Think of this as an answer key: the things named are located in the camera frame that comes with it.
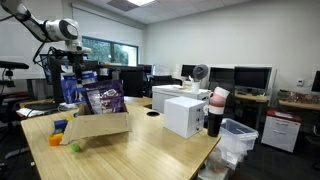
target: toy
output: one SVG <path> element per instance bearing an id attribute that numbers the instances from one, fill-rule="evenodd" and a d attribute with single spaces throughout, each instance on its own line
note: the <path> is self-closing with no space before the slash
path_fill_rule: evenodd
<path id="1" fill-rule="evenodd" d="M 66 118 L 67 121 L 72 121 L 73 119 L 74 119 L 74 118 L 71 117 L 71 116 L 69 116 L 69 117 Z"/>
<path id="2" fill-rule="evenodd" d="M 49 144 L 50 146 L 59 146 L 60 141 L 62 140 L 63 133 L 59 134 L 51 134 L 49 136 Z"/>
<path id="3" fill-rule="evenodd" d="M 71 149 L 73 152 L 79 152 L 80 151 L 80 147 L 78 144 L 71 144 Z"/>
<path id="4" fill-rule="evenodd" d="M 68 121 L 65 119 L 54 121 L 54 129 L 62 129 L 64 132 L 64 130 L 67 127 L 67 124 L 68 124 Z"/>

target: yellow object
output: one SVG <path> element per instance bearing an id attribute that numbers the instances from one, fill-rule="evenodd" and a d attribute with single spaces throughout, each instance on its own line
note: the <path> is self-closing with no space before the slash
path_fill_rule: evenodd
<path id="1" fill-rule="evenodd" d="M 59 146 L 60 141 L 62 140 L 63 133 L 59 134 L 51 134 L 49 136 L 49 144 L 50 146 Z"/>
<path id="2" fill-rule="evenodd" d="M 67 121 L 71 121 L 71 120 L 73 120 L 73 119 L 74 119 L 74 118 L 73 118 L 73 117 L 70 117 L 70 116 L 66 118 Z"/>

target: cabinet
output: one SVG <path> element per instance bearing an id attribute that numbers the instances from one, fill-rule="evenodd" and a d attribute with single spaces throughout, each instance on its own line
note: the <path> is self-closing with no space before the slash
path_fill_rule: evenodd
<path id="1" fill-rule="evenodd" d="M 262 143 L 293 152 L 299 133 L 301 119 L 269 110 L 264 126 Z"/>
<path id="2" fill-rule="evenodd" d="M 208 104 L 209 100 L 206 97 L 209 97 L 210 90 L 200 89 L 198 93 L 194 93 L 191 90 L 179 90 L 172 85 L 164 86 L 153 86 L 152 87 L 152 109 L 158 112 L 164 112 L 164 102 L 166 99 L 174 97 L 188 97 L 191 99 L 204 100 Z"/>
<path id="3" fill-rule="evenodd" d="M 204 105 L 204 101 L 182 96 L 165 100 L 163 126 L 189 138 L 203 129 Z"/>

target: cardboard box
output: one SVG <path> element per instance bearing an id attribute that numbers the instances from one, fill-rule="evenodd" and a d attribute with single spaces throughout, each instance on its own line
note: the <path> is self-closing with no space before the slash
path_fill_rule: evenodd
<path id="1" fill-rule="evenodd" d="M 79 109 L 78 117 L 69 121 L 60 145 L 67 145 L 72 141 L 132 131 L 128 119 L 128 111 L 124 105 L 124 112 L 112 114 L 91 114 L 85 104 Z"/>

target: blue object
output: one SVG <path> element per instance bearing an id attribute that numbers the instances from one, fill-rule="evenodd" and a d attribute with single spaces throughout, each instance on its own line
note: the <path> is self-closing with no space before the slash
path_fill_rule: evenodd
<path id="1" fill-rule="evenodd" d="M 61 88 L 64 100 L 67 104 L 85 102 L 82 86 L 78 86 L 77 78 L 74 73 L 63 73 L 61 79 Z M 82 72 L 82 85 L 97 82 L 97 75 L 92 71 Z"/>
<path id="2" fill-rule="evenodd" d="M 67 124 L 68 124 L 68 121 L 65 119 L 54 121 L 54 129 L 62 129 L 62 131 L 64 132 L 64 130 L 67 127 Z"/>
<path id="3" fill-rule="evenodd" d="M 64 63 L 64 66 L 69 69 L 69 64 L 68 63 Z"/>

